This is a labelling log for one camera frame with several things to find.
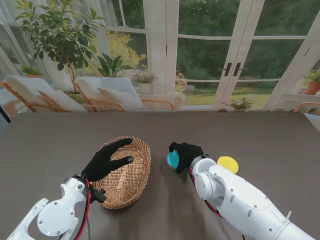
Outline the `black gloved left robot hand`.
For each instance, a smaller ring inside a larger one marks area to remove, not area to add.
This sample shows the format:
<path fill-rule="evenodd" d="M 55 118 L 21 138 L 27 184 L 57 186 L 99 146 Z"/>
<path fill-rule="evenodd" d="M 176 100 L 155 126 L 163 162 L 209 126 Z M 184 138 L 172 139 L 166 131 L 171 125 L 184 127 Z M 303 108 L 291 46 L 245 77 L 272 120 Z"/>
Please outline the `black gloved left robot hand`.
<path fill-rule="evenodd" d="M 81 177 L 88 179 L 90 182 L 97 182 L 107 176 L 110 172 L 132 163 L 134 160 L 132 156 L 111 160 L 112 155 L 116 153 L 119 148 L 131 144 L 132 141 L 132 138 L 124 138 L 103 146 L 95 153 L 91 161 L 81 172 Z"/>

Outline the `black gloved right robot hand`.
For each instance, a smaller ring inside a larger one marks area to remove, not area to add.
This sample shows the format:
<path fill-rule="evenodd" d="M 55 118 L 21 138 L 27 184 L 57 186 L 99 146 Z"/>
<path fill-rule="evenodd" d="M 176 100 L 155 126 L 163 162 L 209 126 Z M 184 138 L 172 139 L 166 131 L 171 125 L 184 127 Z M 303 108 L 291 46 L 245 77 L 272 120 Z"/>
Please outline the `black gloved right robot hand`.
<path fill-rule="evenodd" d="M 192 161 L 204 155 L 204 152 L 200 146 L 188 144 L 186 142 L 176 143 L 172 142 L 169 146 L 169 152 L 177 151 L 179 161 L 175 172 L 181 174 L 185 169 L 191 166 Z"/>

